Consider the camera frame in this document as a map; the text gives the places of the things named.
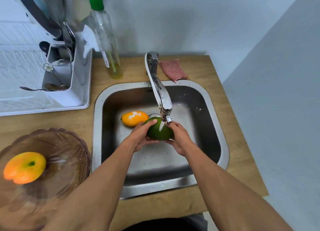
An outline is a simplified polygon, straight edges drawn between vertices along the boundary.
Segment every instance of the running water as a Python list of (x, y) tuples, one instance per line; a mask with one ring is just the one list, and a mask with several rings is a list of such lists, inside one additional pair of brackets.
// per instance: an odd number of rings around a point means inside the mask
[(161, 121), (160, 126), (159, 126), (159, 131), (162, 130), (163, 126), (165, 125), (165, 122)]

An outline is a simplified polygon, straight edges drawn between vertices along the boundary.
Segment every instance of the hand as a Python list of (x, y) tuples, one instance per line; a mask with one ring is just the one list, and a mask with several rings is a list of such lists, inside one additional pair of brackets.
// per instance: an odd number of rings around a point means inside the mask
[(168, 144), (171, 144), (178, 154), (185, 156), (186, 155), (186, 147), (190, 146), (190, 144), (194, 144), (194, 142), (190, 139), (190, 136), (187, 130), (179, 123), (173, 121), (168, 124), (174, 132), (174, 140), (165, 141)]
[(129, 139), (135, 141), (137, 143), (134, 148), (134, 152), (141, 150), (141, 148), (150, 143), (158, 143), (158, 140), (153, 140), (150, 137), (146, 136), (147, 131), (151, 126), (157, 123), (157, 120), (150, 120), (145, 125), (143, 122), (140, 122), (128, 136)]

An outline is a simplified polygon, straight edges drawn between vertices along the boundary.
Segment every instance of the stainless steel sink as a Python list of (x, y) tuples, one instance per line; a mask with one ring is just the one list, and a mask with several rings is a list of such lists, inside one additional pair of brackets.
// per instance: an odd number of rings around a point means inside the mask
[[(172, 120), (181, 123), (190, 138), (214, 162), (226, 169), (229, 149), (206, 90), (189, 80), (162, 82), (172, 101)], [(106, 160), (132, 131), (122, 114), (139, 110), (159, 114), (150, 83), (122, 83), (104, 90), (94, 109), (92, 171)], [(121, 198), (196, 184), (187, 160), (164, 142), (134, 153)]]

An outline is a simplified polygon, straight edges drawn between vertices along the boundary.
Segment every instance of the floor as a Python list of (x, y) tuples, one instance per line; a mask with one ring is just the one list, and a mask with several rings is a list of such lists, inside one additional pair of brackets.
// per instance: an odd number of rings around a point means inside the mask
[(208, 231), (218, 231), (214, 221), (212, 220), (208, 211), (203, 213), (204, 218), (208, 221)]

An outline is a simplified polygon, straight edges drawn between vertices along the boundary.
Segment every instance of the person's left hand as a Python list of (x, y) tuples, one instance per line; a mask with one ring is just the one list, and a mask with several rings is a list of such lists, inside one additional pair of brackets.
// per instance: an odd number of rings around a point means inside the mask
[(134, 152), (141, 150), (141, 148), (150, 143), (158, 143), (158, 140), (153, 140), (150, 137), (146, 136), (147, 131), (149, 130), (150, 126), (153, 126), (157, 123), (157, 120), (150, 120), (146, 124), (140, 122), (131, 134), (128, 136), (129, 139), (135, 141), (137, 143)]

